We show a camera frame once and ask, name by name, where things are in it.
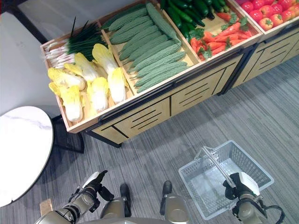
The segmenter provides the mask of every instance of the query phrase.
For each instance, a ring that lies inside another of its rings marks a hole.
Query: white marble tabletop
[[[53,144],[48,115],[33,106],[0,117],[0,207],[22,196],[45,167]]]

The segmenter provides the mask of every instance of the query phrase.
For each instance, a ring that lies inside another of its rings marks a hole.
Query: drawer
[[[170,100],[163,99],[132,116],[114,124],[114,126],[129,138],[156,126],[170,117]]]
[[[240,76],[234,83],[236,87],[250,79],[270,70],[271,68],[283,62],[290,50],[294,47],[295,40],[299,39],[299,33],[293,35],[286,34],[279,40],[273,40],[269,43],[260,43],[255,50]]]
[[[120,144],[123,141],[127,140],[127,137],[119,132],[114,126],[109,126],[107,128],[103,128],[100,126],[93,129],[92,131],[117,144]]]
[[[176,115],[220,92],[242,55],[180,86],[171,96],[171,115]]]

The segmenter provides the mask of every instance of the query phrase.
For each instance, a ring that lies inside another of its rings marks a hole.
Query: red tomato
[[[273,14],[281,14],[282,13],[282,6],[280,4],[272,5]]]
[[[253,10],[249,13],[252,19],[254,19],[256,22],[259,22],[263,18],[263,14],[258,10]]]
[[[299,4],[295,5],[295,15],[299,16]]]
[[[292,0],[278,0],[278,4],[282,6],[283,10],[287,10],[292,6]]]
[[[244,2],[241,7],[247,12],[250,13],[253,10],[253,4],[250,1]]]
[[[292,13],[291,19],[294,19],[296,17],[295,11],[290,10]]]
[[[280,14],[274,14],[270,17],[270,19],[273,22],[273,27],[277,27],[284,22]]]
[[[284,22],[288,21],[292,18],[292,12],[290,10],[285,10],[281,13],[281,16]]]
[[[263,14],[263,18],[265,17],[270,17],[273,15],[273,8],[272,6],[263,6],[259,9],[259,11],[261,11],[261,13]]]
[[[274,0],[263,0],[265,3],[265,6],[270,6],[274,2]]]
[[[269,30],[273,27],[273,22],[269,18],[261,19],[258,24],[265,30]]]
[[[265,3],[263,0],[253,0],[252,4],[253,4],[253,9],[257,10],[257,9],[261,8]]]

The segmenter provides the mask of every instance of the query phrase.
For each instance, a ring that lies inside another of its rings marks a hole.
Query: striped carpet
[[[51,198],[63,206],[75,188],[94,171],[107,169],[103,184],[116,196],[122,182],[130,185],[132,214],[161,218],[162,185],[171,180],[183,195],[194,223],[238,224],[227,211],[205,221],[190,198],[178,169],[192,161],[199,147],[236,141],[274,178],[262,191],[266,205],[278,204],[286,224],[299,222],[299,56],[147,130],[114,148],[85,136],[85,153],[53,150],[49,165],[35,186],[21,199],[0,209],[1,224],[32,224],[40,216],[39,203]],[[279,213],[269,211],[270,223]],[[84,221],[97,219],[100,209]]]

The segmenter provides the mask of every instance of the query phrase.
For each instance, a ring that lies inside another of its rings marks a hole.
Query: white plastic basket
[[[229,174],[245,172],[251,176],[263,190],[274,183],[268,174],[238,144],[230,140],[213,151],[214,158]],[[228,200],[224,193],[224,176],[205,155],[189,162],[178,170],[191,198],[205,220],[209,220],[235,206],[236,201]]]

